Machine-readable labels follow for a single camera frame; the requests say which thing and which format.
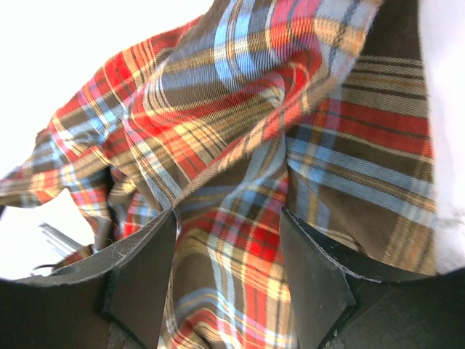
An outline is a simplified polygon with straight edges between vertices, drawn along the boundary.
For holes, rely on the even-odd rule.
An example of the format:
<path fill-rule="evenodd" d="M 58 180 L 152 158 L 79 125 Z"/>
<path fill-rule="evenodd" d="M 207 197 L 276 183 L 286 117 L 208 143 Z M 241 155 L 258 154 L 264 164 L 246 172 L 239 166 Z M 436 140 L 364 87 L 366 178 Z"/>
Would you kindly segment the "plaid long sleeve shirt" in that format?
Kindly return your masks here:
<path fill-rule="evenodd" d="M 173 209 L 160 348 L 297 348 L 280 211 L 421 274 L 433 155 L 416 1 L 215 1 L 110 58 L 1 180 L 68 190 L 95 249 Z"/>

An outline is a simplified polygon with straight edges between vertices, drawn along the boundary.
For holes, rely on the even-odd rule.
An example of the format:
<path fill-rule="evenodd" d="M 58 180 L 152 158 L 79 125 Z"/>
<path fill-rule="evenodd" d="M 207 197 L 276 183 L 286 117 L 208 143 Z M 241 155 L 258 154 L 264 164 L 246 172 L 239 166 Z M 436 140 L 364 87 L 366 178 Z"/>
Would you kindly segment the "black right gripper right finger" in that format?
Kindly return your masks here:
<path fill-rule="evenodd" d="M 280 244 L 301 348 L 462 348 L 464 271 L 425 276 L 366 257 L 288 209 Z"/>

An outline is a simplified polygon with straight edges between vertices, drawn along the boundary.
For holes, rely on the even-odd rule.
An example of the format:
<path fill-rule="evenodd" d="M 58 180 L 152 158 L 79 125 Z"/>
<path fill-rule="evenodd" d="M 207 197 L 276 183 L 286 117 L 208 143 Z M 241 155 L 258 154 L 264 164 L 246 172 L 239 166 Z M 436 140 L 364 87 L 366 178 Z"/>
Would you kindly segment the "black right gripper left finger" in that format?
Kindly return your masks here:
<path fill-rule="evenodd" d="M 168 209 L 49 276 L 1 281 L 1 347 L 157 348 L 176 234 Z"/>

